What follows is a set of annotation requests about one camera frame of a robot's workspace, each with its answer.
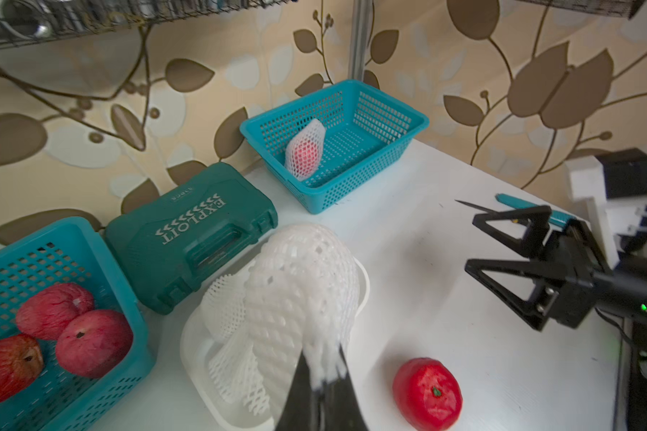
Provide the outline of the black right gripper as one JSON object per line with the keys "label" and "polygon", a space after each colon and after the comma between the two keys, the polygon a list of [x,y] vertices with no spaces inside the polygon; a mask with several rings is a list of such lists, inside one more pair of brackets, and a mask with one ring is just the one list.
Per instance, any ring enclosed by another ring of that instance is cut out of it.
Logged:
{"label": "black right gripper", "polygon": [[[534,258],[550,233],[551,215],[549,206],[521,208],[476,215],[473,226],[519,256]],[[471,259],[465,272],[537,332],[550,320],[576,329],[595,308],[647,325],[647,258],[622,252],[610,267],[587,224],[572,220],[550,235],[541,259]],[[530,280],[528,299],[495,279],[496,274]]]}

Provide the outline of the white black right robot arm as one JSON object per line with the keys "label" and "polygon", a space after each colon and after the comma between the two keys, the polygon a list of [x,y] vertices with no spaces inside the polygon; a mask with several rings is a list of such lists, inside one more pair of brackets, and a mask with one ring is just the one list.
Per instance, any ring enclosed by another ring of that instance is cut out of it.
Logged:
{"label": "white black right robot arm", "polygon": [[584,222],[572,218],[553,230],[549,206],[485,212],[474,227],[517,253],[519,260],[471,259],[465,272],[486,287],[530,328],[540,332],[554,320],[578,328],[590,312],[613,324],[616,317],[640,330],[621,335],[631,348],[627,429],[638,426],[647,400],[647,258],[607,258]]}

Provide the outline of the white foam net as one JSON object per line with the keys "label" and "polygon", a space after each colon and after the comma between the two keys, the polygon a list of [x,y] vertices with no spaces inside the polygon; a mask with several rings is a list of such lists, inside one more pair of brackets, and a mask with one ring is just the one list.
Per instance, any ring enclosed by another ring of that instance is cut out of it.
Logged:
{"label": "white foam net", "polygon": [[210,359],[208,375],[224,402],[246,407],[255,416],[270,412],[270,397],[245,332],[236,332]]}
{"label": "white foam net", "polygon": [[224,275],[214,280],[206,290],[199,311],[214,341],[225,343],[246,319],[246,272]]}
{"label": "white foam net", "polygon": [[274,233],[246,281],[246,328],[274,420],[286,406],[299,361],[313,389],[348,375],[344,359],[359,308],[350,249],[329,228],[294,224]]}

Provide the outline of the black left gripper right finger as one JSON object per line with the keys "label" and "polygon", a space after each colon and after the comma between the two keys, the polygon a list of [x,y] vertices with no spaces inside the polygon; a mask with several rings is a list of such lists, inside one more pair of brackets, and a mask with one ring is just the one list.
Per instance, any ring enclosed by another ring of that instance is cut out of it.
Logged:
{"label": "black left gripper right finger", "polygon": [[347,366],[343,346],[334,356],[332,372],[323,382],[323,430],[367,431]]}

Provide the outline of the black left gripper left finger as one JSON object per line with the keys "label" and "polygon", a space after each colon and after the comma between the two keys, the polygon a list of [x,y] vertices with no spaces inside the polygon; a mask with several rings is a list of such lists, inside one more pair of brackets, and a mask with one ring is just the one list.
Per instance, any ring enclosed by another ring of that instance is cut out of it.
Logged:
{"label": "black left gripper left finger", "polygon": [[289,396],[280,414],[275,431],[323,430],[324,389],[313,389],[311,373],[304,353],[300,354]]}

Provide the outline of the red apple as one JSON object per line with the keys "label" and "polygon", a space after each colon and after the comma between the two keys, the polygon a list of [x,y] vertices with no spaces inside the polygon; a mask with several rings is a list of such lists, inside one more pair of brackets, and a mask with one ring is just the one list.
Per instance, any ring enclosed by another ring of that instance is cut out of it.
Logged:
{"label": "red apple", "polygon": [[73,319],[56,344],[58,364],[74,375],[97,379],[127,356],[133,332],[123,314],[93,310]]}
{"label": "red apple", "polygon": [[18,310],[18,330],[36,339],[57,340],[78,316],[93,311],[95,298],[75,283],[56,284],[29,298]]}

